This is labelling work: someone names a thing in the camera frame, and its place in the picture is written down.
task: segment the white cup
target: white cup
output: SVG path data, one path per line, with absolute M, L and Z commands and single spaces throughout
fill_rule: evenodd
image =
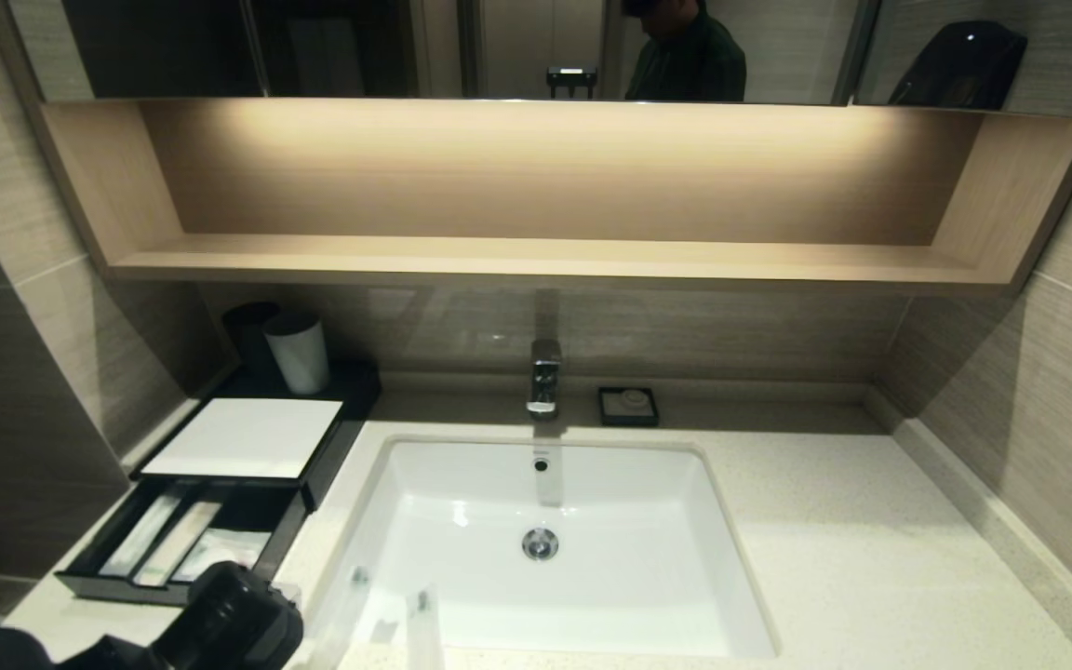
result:
M 289 391 L 311 396 L 328 386 L 325 336 L 316 314 L 286 311 L 264 324 L 264 337 Z

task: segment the sink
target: sink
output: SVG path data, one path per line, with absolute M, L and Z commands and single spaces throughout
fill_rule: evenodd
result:
M 349 640 L 408 645 L 422 593 L 440 645 L 775 656 L 693 450 L 400 441 L 360 506 L 318 614 Z

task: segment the drain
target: drain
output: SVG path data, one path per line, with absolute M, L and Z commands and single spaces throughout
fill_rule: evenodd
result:
M 556 533 L 548 528 L 533 528 L 524 535 L 524 555 L 533 561 L 548 561 L 556 555 L 556 550 L 561 548 L 561 540 L 556 539 Z

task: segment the white countertop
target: white countertop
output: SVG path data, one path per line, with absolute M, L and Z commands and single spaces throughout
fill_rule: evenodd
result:
M 672 403 L 660 429 L 587 427 L 569 403 L 541 438 L 689 442 L 706 457 L 778 640 L 772 660 L 506 653 L 447 649 L 456 670 L 1072 669 L 1072 644 L 918 465 L 860 407 Z M 321 509 L 277 577 L 301 591 L 307 621 L 371 464 L 392 437 L 523 441 L 511 399 L 391 393 L 379 400 Z M 552 432 L 559 437 L 549 437 Z M 60 565 L 68 563 L 74 548 Z M 50 575 L 5 624 L 60 660 L 102 635 L 148 644 L 175 608 L 80 601 Z M 289 667 L 304 667 L 309 641 Z M 354 645 L 343 670 L 405 667 L 403 650 Z

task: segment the chrome faucet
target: chrome faucet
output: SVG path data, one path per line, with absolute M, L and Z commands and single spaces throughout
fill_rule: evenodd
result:
M 527 414 L 535 420 L 556 419 L 556 385 L 561 378 L 561 344 L 556 340 L 533 342 L 533 391 Z

